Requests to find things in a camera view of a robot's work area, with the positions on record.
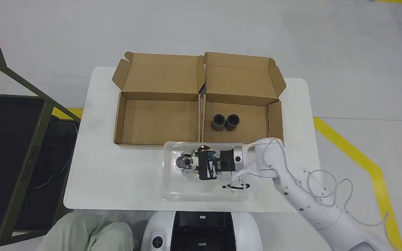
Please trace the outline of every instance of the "black cup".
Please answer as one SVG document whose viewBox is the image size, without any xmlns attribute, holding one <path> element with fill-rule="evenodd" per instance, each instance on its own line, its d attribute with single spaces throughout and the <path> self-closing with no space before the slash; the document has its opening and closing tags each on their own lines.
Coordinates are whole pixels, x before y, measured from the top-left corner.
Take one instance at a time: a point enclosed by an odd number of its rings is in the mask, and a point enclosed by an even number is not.
<svg viewBox="0 0 402 251">
<path fill-rule="evenodd" d="M 225 128 L 228 131 L 233 131 L 240 123 L 240 118 L 236 114 L 231 114 L 228 116 L 225 122 Z"/>
<path fill-rule="evenodd" d="M 223 131 L 225 125 L 225 116 L 222 114 L 215 114 L 211 121 L 211 128 L 214 131 Z"/>
</svg>

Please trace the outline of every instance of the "gray floor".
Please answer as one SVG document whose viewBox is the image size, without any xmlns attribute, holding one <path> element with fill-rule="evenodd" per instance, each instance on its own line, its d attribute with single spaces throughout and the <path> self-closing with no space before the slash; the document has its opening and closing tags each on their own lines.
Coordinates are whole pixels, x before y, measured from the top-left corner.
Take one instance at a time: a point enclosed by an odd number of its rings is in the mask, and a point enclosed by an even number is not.
<svg viewBox="0 0 402 251">
<path fill-rule="evenodd" d="M 402 229 L 402 4 L 8 0 L 1 6 L 0 45 L 8 65 L 67 107 L 83 107 L 92 70 L 116 66 L 125 51 L 274 58 L 285 77 L 308 82 L 313 115 L 381 167 Z M 0 81 L 0 93 L 25 93 L 2 75 Z M 367 172 L 319 132 L 317 144 L 322 168 L 355 182 L 350 211 L 361 220 L 377 221 Z M 339 200 L 347 194 L 342 188 Z M 135 237 L 142 236 L 144 220 L 152 214 L 98 213 L 128 222 Z M 0 250 L 32 246 L 20 243 Z"/>
</svg>

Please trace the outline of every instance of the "person's leg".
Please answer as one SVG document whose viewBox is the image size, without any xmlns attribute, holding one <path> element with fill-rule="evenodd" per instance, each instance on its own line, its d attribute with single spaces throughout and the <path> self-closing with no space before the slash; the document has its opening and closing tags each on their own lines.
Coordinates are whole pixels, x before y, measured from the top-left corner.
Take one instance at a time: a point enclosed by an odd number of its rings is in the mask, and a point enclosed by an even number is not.
<svg viewBox="0 0 402 251">
<path fill-rule="evenodd" d="M 94 244 L 90 251 L 133 251 L 134 239 L 129 225 L 115 222 L 104 227 L 96 236 L 91 237 Z"/>
<path fill-rule="evenodd" d="M 93 245 L 91 237 L 112 224 L 102 215 L 69 213 L 43 237 L 36 251 L 85 251 Z"/>
</svg>

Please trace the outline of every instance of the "white tabletop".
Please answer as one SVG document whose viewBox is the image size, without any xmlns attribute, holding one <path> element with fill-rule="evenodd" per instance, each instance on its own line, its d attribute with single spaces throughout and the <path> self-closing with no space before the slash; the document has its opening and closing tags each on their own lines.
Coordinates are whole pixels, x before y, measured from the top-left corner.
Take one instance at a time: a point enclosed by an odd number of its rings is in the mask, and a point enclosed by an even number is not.
<svg viewBox="0 0 402 251">
<path fill-rule="evenodd" d="M 116 68 L 92 72 L 75 146 L 64 205 L 73 209 L 182 211 L 294 211 L 272 181 L 256 179 L 242 202 L 166 201 L 161 194 L 162 147 L 117 146 L 113 143 L 119 88 Z M 286 78 L 281 94 L 288 159 L 320 168 L 306 81 Z"/>
</svg>

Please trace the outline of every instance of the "cardboard box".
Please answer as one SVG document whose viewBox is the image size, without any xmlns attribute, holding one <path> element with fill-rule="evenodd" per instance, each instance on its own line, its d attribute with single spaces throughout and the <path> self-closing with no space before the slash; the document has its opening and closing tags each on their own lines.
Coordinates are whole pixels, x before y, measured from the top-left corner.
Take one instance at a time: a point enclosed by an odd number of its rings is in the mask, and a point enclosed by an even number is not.
<svg viewBox="0 0 402 251">
<path fill-rule="evenodd" d="M 262 137 L 283 139 L 279 96 L 286 88 L 272 58 L 207 52 L 204 55 L 206 95 L 203 100 L 202 142 L 251 143 Z M 215 114 L 237 114 L 234 131 L 217 132 Z"/>
<path fill-rule="evenodd" d="M 121 89 L 115 144 L 201 140 L 203 56 L 127 52 L 112 78 Z"/>
</svg>

